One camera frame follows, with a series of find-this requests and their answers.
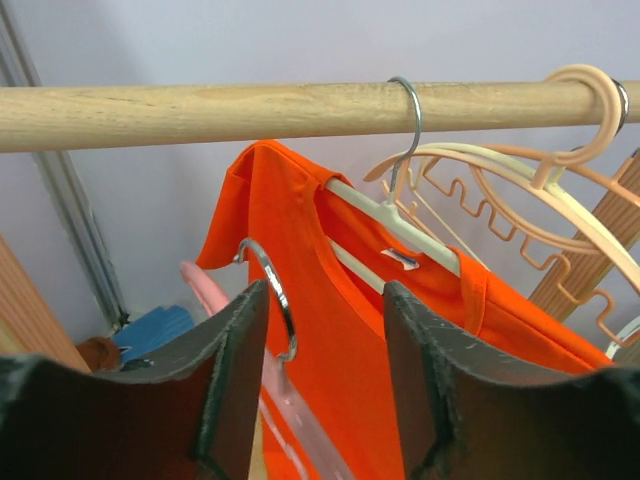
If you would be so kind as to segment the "orange t shirt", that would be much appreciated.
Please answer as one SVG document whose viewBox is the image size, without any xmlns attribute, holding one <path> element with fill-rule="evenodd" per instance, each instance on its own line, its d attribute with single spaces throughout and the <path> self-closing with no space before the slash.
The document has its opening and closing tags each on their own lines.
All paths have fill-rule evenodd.
<svg viewBox="0 0 640 480">
<path fill-rule="evenodd" d="M 339 262 L 335 246 L 509 354 L 571 374 L 608 365 L 597 347 L 465 254 L 459 274 L 422 253 L 415 269 L 405 269 L 406 248 L 330 192 L 333 178 L 277 141 L 248 146 L 226 173 L 197 263 L 205 270 L 228 265 L 246 238 L 267 252 L 298 337 L 287 375 L 355 477 L 400 479 L 404 468 L 383 299 Z"/>
</svg>

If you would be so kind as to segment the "pink hanger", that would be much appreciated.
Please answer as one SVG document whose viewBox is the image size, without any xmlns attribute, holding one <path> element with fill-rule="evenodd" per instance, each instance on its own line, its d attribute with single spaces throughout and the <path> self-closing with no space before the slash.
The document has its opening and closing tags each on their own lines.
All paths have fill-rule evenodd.
<svg viewBox="0 0 640 480">
<path fill-rule="evenodd" d="M 209 270 L 243 260 L 251 279 L 273 286 L 258 400 L 269 478 L 355 478 L 360 390 L 342 363 L 342 342 L 330 337 L 354 313 L 314 265 L 304 267 L 280 249 L 266 253 L 243 237 L 208 239 L 196 262 L 181 268 L 207 312 L 228 302 Z"/>
</svg>

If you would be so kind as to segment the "cream plastic hook hanger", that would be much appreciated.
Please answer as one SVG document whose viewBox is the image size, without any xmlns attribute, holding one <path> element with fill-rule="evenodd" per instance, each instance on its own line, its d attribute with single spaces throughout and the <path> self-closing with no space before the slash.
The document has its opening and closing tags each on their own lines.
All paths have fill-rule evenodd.
<svg viewBox="0 0 640 480">
<path fill-rule="evenodd" d="M 623 103 L 617 84 L 603 71 L 589 65 L 568 65 L 553 72 L 549 82 L 580 82 L 589 87 L 603 102 L 604 113 L 599 130 L 587 145 L 568 152 L 545 152 L 511 145 L 477 146 L 461 143 L 432 143 L 419 146 L 409 155 L 422 159 L 417 176 L 429 181 L 428 172 L 438 161 L 448 158 L 466 164 L 476 185 L 484 195 L 479 207 L 489 206 L 493 215 L 500 214 L 512 226 L 513 233 L 525 235 L 521 255 L 526 255 L 528 242 L 535 239 L 551 247 L 584 256 L 608 259 L 625 277 L 634 290 L 639 289 L 639 265 L 614 234 L 587 211 L 580 202 L 561 188 L 558 180 L 572 172 L 605 188 L 616 199 L 631 205 L 639 212 L 639 196 L 619 183 L 631 162 L 626 161 L 614 177 L 594 172 L 586 163 L 602 154 L 616 136 Z M 544 230 L 518 215 L 491 187 L 485 174 L 492 173 L 526 191 L 545 203 L 584 236 L 569 239 Z"/>
</svg>

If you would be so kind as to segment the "beige wooden hanger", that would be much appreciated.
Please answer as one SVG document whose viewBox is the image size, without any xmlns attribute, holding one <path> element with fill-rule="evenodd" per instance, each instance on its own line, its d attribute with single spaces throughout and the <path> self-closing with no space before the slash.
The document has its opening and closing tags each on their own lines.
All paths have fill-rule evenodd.
<svg viewBox="0 0 640 480">
<path fill-rule="evenodd" d="M 621 186 L 638 195 L 639 158 L 637 155 L 632 155 L 627 158 L 624 163 L 626 163 L 626 161 L 630 161 L 631 166 L 626 173 L 621 175 L 619 183 Z M 431 170 L 428 172 L 431 178 L 429 181 L 417 176 L 419 169 L 416 173 L 410 174 L 408 177 L 408 188 L 415 198 L 409 210 L 411 214 L 416 213 L 419 206 L 426 206 L 428 204 L 420 192 L 421 184 L 427 182 L 442 194 L 450 198 L 457 198 L 461 209 L 468 215 L 474 218 L 486 215 L 488 217 L 487 227 L 493 231 L 494 236 L 497 238 L 504 242 L 510 242 L 516 235 L 522 235 L 523 244 L 525 235 L 520 231 L 513 233 L 509 221 L 500 214 L 493 215 L 489 206 L 484 206 L 484 208 L 479 207 L 480 202 L 484 199 L 484 195 L 476 185 L 471 172 L 470 175 L 477 189 L 483 195 L 482 200 L 476 208 L 470 208 L 466 203 L 467 185 L 463 179 L 455 178 L 448 187 L 443 187 L 431 177 Z M 629 203 L 622 199 L 616 199 L 611 193 L 607 192 L 606 189 L 605 191 L 605 195 L 591 213 L 617 237 L 629 253 L 630 248 L 639 238 L 639 212 L 633 213 Z M 608 259 L 602 256 L 584 256 L 577 253 L 570 253 L 566 250 L 551 247 L 535 239 L 528 242 L 526 255 L 521 255 L 521 257 L 532 268 L 542 271 L 545 274 L 529 297 L 530 301 L 541 310 L 558 321 L 565 321 L 578 307 L 588 303 L 592 298 L 599 296 L 604 299 L 605 307 L 598 314 L 595 322 L 610 339 L 610 344 L 606 351 L 607 356 L 613 357 L 619 349 L 627 348 L 638 342 L 638 320 L 630 321 L 618 333 L 614 333 L 606 324 L 608 317 L 616 308 L 613 297 L 599 287 L 600 282 L 609 271 L 617 269 Z"/>
</svg>

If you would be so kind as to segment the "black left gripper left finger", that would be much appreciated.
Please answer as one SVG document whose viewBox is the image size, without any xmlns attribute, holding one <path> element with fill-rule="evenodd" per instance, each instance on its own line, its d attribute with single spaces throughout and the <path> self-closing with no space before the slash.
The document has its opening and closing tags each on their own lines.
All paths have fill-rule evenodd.
<svg viewBox="0 0 640 480">
<path fill-rule="evenodd" d="M 246 478 L 268 316 L 259 280 L 125 371 L 3 357 L 2 477 Z"/>
</svg>

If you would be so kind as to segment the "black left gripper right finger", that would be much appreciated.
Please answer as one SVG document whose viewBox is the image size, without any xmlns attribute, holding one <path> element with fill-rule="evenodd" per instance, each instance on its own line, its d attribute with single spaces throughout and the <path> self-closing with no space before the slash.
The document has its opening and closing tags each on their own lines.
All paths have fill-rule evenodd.
<svg viewBox="0 0 640 480">
<path fill-rule="evenodd" d="M 637 369 L 548 369 L 436 315 L 399 282 L 383 297 L 407 478 L 638 477 Z"/>
</svg>

